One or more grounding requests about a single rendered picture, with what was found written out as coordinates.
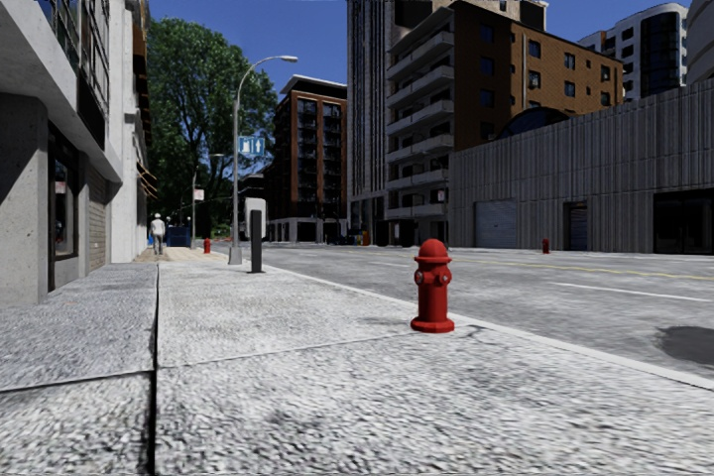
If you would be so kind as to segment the red brick building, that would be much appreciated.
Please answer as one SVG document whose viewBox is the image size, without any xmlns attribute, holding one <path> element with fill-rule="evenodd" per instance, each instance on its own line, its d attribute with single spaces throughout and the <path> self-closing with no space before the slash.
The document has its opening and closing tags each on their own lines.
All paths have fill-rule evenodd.
<svg viewBox="0 0 714 476">
<path fill-rule="evenodd" d="M 332 243 L 347 227 L 347 86 L 295 74 L 282 94 L 263 169 L 269 239 Z"/>
</svg>

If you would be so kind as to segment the grey glass tower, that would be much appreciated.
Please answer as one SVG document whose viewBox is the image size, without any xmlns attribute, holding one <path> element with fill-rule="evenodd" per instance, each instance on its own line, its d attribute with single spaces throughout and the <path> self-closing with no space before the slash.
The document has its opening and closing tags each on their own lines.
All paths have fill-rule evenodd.
<svg viewBox="0 0 714 476">
<path fill-rule="evenodd" d="M 347 0 L 347 203 L 349 226 L 379 240 L 386 198 L 387 44 L 391 6 Z"/>
</svg>

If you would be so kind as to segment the grey street lamp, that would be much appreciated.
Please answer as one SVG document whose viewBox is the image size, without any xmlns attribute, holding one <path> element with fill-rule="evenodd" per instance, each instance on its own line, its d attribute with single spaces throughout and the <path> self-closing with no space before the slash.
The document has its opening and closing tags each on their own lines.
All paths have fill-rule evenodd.
<svg viewBox="0 0 714 476">
<path fill-rule="evenodd" d="M 229 249 L 229 255 L 228 255 L 228 264 L 231 266 L 234 265 L 241 265 L 242 264 L 242 255 L 240 251 L 240 246 L 239 246 L 239 203 L 238 203 L 238 144 L 239 144 L 239 104 L 240 104 L 240 97 L 241 97 L 241 90 L 243 87 L 243 83 L 247 76 L 255 70 L 255 68 L 269 60 L 283 60 L 286 62 L 292 62 L 296 63 L 298 61 L 298 57 L 296 56 L 272 56 L 272 57 L 267 57 L 264 59 L 260 59 L 253 63 L 243 74 L 237 90 L 236 90 L 236 95 L 235 99 L 233 102 L 233 216 L 232 216 L 232 243 Z"/>
<path fill-rule="evenodd" d="M 209 154 L 209 158 L 214 158 L 214 157 L 219 157 L 223 158 L 225 154 L 221 153 L 212 153 Z M 197 178 L 197 172 L 199 169 L 199 165 L 196 164 L 196 166 L 193 168 L 193 176 L 192 176 L 192 183 L 191 183 L 191 234 L 190 234 L 190 243 L 189 243 L 189 248 L 192 250 L 193 249 L 193 244 L 195 240 L 195 226 L 196 226 L 196 215 L 195 215 L 195 190 L 196 190 L 196 178 Z"/>
</svg>

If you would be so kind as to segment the brown brick balcony building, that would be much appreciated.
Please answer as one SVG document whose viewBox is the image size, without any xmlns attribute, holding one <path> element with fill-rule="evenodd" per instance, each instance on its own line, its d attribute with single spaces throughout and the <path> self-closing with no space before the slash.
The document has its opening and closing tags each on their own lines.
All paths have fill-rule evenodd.
<svg viewBox="0 0 714 476">
<path fill-rule="evenodd" d="M 398 0 L 388 50 L 388 204 L 402 245 L 446 240 L 452 155 L 524 110 L 587 114 L 624 99 L 623 67 L 545 29 L 541 0 Z"/>
</svg>

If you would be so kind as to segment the person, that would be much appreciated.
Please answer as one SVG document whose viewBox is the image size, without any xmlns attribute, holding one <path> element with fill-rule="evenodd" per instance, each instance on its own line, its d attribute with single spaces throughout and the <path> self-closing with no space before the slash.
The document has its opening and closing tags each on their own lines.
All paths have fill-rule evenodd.
<svg viewBox="0 0 714 476">
<path fill-rule="evenodd" d="M 153 240 L 153 250 L 155 255 L 164 254 L 163 248 L 166 230 L 167 226 L 162 219 L 162 215 L 160 213 L 156 213 L 150 225 L 150 233 Z"/>
</svg>

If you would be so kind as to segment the trees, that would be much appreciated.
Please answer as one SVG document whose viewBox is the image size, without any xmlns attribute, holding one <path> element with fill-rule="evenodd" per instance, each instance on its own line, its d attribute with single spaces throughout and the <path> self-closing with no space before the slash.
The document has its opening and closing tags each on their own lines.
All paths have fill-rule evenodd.
<svg viewBox="0 0 714 476">
<path fill-rule="evenodd" d="M 158 181 L 153 211 L 174 218 L 191 216 L 193 168 L 196 232 L 208 235 L 232 220 L 233 102 L 250 67 L 242 50 L 220 33 L 179 18 L 151 25 L 148 73 L 152 144 L 149 165 Z M 257 70 L 243 83 L 238 135 L 274 130 L 278 95 L 268 75 Z M 209 154 L 225 154 L 209 158 Z M 238 172 L 257 164 L 238 159 Z"/>
</svg>

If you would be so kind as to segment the grey ribbed concrete building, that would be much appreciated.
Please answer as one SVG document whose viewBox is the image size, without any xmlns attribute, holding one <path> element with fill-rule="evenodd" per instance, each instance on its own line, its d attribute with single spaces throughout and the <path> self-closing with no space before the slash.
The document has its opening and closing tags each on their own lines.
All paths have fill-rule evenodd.
<svg viewBox="0 0 714 476">
<path fill-rule="evenodd" d="M 714 255 L 714 77 L 453 154 L 454 247 Z"/>
</svg>

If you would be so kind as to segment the pale concrete building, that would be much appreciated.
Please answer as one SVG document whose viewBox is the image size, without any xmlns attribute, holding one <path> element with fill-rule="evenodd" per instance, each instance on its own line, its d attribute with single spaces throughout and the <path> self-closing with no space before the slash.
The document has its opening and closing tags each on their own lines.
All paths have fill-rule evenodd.
<svg viewBox="0 0 714 476">
<path fill-rule="evenodd" d="M 148 0 L 0 0 L 0 305 L 146 247 Z"/>
</svg>

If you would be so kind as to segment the white curved building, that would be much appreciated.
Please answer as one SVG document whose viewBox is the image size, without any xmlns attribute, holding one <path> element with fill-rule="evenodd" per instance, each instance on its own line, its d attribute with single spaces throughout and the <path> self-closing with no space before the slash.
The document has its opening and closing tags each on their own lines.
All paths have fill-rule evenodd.
<svg viewBox="0 0 714 476">
<path fill-rule="evenodd" d="M 623 63 L 627 101 L 666 92 L 686 84 L 688 8 L 663 3 L 594 32 L 578 44 Z"/>
</svg>

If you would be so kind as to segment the pale rounded building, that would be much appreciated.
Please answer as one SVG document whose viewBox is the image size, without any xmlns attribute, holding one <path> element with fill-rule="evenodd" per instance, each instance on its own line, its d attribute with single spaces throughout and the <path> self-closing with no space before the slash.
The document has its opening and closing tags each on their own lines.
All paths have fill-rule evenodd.
<svg viewBox="0 0 714 476">
<path fill-rule="evenodd" d="M 688 85 L 714 77 L 714 0 L 692 0 L 687 15 Z"/>
</svg>

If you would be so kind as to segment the short dark post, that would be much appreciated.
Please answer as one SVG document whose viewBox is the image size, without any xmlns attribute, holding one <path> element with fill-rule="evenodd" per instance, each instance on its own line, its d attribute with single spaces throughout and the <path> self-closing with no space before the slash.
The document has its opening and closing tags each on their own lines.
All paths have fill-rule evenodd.
<svg viewBox="0 0 714 476">
<path fill-rule="evenodd" d="M 263 212 L 253 209 L 250 213 L 251 273 L 262 273 L 262 238 L 264 231 Z"/>
</svg>

